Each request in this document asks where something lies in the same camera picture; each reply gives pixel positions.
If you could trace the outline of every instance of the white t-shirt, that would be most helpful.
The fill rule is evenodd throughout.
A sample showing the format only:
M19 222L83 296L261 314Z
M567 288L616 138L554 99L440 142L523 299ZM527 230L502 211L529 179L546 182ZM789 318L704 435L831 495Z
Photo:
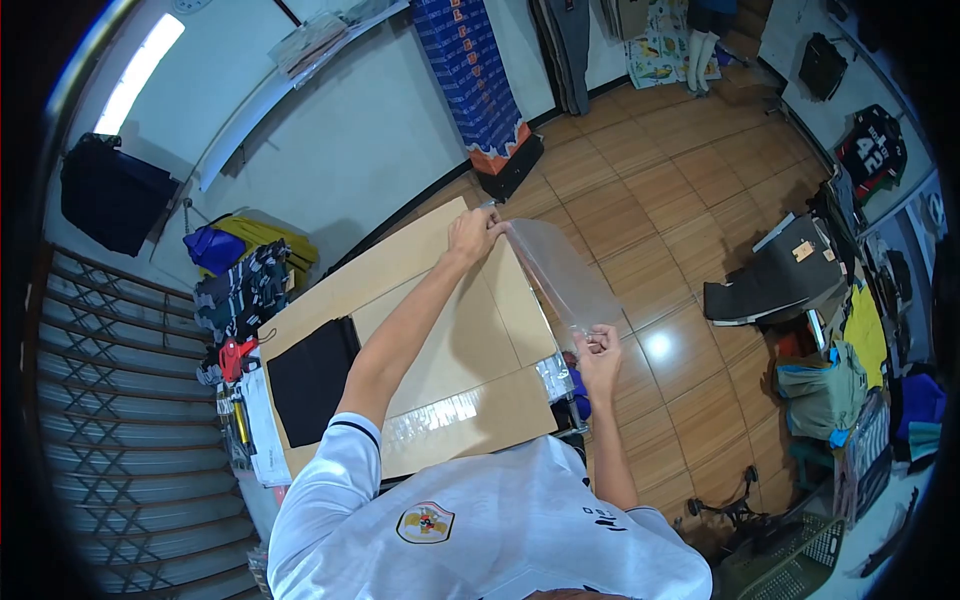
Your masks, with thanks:
M425 468L377 497L379 444L360 415L330 422L276 518L276 598L710 597L707 562L663 515L597 499L576 450L552 436Z

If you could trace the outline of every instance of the plastic basket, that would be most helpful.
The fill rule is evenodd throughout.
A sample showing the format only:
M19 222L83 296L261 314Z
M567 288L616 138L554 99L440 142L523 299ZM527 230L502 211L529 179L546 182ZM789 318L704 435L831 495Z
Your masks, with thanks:
M829 578L840 554L844 522L803 513L804 528L770 554L754 556L746 543L720 563L721 598L796 600L806 598Z

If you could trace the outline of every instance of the hand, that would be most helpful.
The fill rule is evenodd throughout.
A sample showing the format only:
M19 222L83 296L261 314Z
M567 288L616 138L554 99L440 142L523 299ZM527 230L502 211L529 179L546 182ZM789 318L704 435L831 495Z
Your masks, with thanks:
M620 337L612 325L594 325L589 336L573 334L580 352L580 375L590 404L612 406L616 378L620 373Z
M472 266L493 248L496 237L507 230L492 206L465 210L446 230L448 252Z

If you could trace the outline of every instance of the black jersey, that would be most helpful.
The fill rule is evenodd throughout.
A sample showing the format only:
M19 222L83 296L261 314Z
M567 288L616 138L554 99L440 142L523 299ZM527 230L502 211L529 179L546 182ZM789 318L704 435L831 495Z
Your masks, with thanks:
M900 123L880 105L866 107L853 115L853 131L836 155L853 178L854 195L865 204L877 190L900 185L906 167Z

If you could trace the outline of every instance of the yellow cloth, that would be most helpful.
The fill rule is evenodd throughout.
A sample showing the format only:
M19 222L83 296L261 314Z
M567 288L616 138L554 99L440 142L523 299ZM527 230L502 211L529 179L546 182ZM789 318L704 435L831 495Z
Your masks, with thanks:
M864 284L863 289L856 284L851 294L851 312L847 318L847 327L843 340L856 351L856 357L867 371L867 386L883 386L883 373L880 365L887 357L887 340L883 336L883 325L876 312L874 297Z
M288 229L267 225L260 221L255 221L248 217L232 216L221 219L213 224L216 229L221 229L227 233L232 233L242 239L247 250L244 256L253 252L257 246L270 244L283 238L283 241L290 247L290 256L287 257L287 265L294 271L294 286L300 287L306 281L306 272L313 263L317 262L317 248L307 240L305 235L294 233ZM207 269L200 269L200 276L214 276Z

